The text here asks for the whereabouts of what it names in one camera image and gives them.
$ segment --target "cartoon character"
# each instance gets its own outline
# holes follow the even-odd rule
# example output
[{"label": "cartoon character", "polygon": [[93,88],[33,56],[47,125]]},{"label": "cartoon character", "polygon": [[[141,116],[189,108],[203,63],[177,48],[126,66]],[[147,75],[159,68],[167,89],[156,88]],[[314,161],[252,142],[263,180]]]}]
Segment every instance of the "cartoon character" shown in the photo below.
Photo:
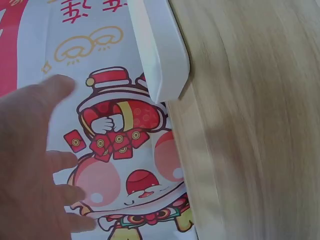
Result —
[{"label": "cartoon character", "polygon": [[[193,226],[166,106],[150,99],[144,75],[135,82],[123,67],[92,72],[92,94],[77,108],[91,153],[79,159],[68,184],[87,198],[72,206],[98,220],[109,240],[142,240],[142,226]],[[77,130],[64,136],[77,153],[87,145]]]}]

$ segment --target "wooden table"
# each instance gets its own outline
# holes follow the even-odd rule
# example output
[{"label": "wooden table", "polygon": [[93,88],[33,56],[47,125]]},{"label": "wooden table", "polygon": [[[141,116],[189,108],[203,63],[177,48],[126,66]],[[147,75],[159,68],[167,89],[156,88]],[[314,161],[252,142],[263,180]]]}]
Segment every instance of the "wooden table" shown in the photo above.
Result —
[{"label": "wooden table", "polygon": [[170,2],[191,75],[168,108],[199,239],[320,239],[317,2]]}]

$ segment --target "hand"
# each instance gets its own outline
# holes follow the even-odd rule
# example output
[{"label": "hand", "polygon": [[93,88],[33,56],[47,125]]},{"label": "hand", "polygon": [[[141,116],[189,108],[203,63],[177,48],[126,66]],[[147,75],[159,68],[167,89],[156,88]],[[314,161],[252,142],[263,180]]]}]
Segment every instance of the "hand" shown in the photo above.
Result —
[{"label": "hand", "polygon": [[1,240],[70,240],[70,232],[96,226],[64,210],[83,200],[84,191],[53,180],[53,173],[74,167],[77,157],[46,151],[52,111],[74,87],[71,78],[56,75],[0,98]]},{"label": "hand", "polygon": [[91,123],[91,128],[96,134],[106,134],[114,128],[114,123],[111,118],[101,117]]},{"label": "hand", "polygon": [[112,115],[109,118],[113,121],[115,132],[119,132],[124,127],[124,118],[121,114]]}]

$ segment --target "chinese character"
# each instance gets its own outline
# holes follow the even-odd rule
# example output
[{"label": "chinese character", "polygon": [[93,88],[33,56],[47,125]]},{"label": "chinese character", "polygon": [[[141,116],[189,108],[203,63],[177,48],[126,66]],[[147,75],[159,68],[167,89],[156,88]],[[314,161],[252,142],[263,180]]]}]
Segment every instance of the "chinese character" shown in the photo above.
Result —
[{"label": "chinese character", "polygon": [[121,0],[107,0],[103,4],[109,4],[109,7],[102,9],[103,11],[112,10],[113,13],[115,13],[118,8],[128,5],[127,3],[121,4]]},{"label": "chinese character", "polygon": [[[63,23],[67,22],[67,21],[71,21],[71,23],[73,24],[78,18],[81,18],[82,16],[88,17],[87,13],[80,14],[80,10],[79,10],[78,5],[81,5],[81,2],[72,3],[72,1],[73,0],[66,0],[61,3],[61,5],[66,4],[66,3],[68,4],[66,7],[61,8],[61,10],[60,10],[60,11],[66,10],[66,12],[63,15],[64,16],[68,15],[68,17],[69,17],[69,18],[63,20],[62,21]],[[91,9],[91,6],[87,6],[87,0],[83,0],[82,8],[83,9]]]}]

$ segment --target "pink cheek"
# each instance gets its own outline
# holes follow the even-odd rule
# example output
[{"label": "pink cheek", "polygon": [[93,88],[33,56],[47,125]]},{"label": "pink cheek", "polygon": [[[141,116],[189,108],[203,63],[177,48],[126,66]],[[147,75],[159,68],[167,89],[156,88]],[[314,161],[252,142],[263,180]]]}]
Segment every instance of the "pink cheek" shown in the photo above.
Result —
[{"label": "pink cheek", "polygon": [[120,194],[120,177],[110,162],[89,158],[93,162],[76,176],[75,185],[83,188],[86,199],[83,201],[91,207],[103,207],[111,204]]},{"label": "pink cheek", "polygon": [[184,179],[173,139],[168,139],[155,147],[154,159],[156,168],[165,179],[171,182],[180,182]]}]

